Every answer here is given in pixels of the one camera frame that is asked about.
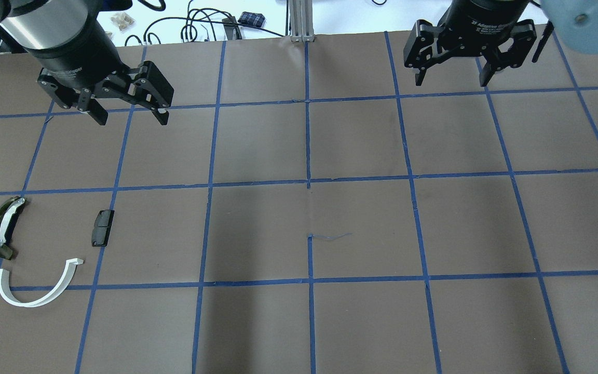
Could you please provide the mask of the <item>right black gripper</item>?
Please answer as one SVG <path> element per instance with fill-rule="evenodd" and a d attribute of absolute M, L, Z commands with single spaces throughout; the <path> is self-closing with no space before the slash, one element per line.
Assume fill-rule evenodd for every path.
<path fill-rule="evenodd" d="M 483 56 L 481 87 L 507 67 L 524 63 L 536 41 L 534 22 L 521 19 L 524 8 L 448 8 L 437 26 L 415 22 L 403 48 L 403 64 L 415 70 L 420 87 L 428 69 L 451 57 Z"/>

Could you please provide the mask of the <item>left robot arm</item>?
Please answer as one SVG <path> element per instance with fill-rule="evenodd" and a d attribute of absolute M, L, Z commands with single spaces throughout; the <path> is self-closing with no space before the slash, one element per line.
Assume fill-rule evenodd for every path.
<path fill-rule="evenodd" d="M 151 61 L 126 65 L 98 22 L 103 11 L 130 9 L 131 1 L 0 1 L 0 29 L 42 66 L 37 82 L 62 108 L 76 108 L 106 125 L 100 99 L 148 109 L 169 120 L 174 89 Z"/>

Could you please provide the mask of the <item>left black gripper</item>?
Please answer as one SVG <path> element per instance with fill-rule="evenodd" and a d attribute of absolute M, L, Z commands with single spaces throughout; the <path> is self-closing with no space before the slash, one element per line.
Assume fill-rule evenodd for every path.
<path fill-rule="evenodd" d="M 175 90 L 154 62 L 140 64 L 142 52 L 142 46 L 88 47 L 86 55 L 78 57 L 76 62 L 69 62 L 68 55 L 57 59 L 41 58 L 38 85 L 52 97 L 54 112 L 76 109 L 88 114 L 98 125 L 105 126 L 107 110 L 92 98 L 92 90 L 84 87 L 97 85 L 112 71 L 138 67 L 132 80 L 134 103 L 151 111 L 160 125 L 165 126 Z"/>

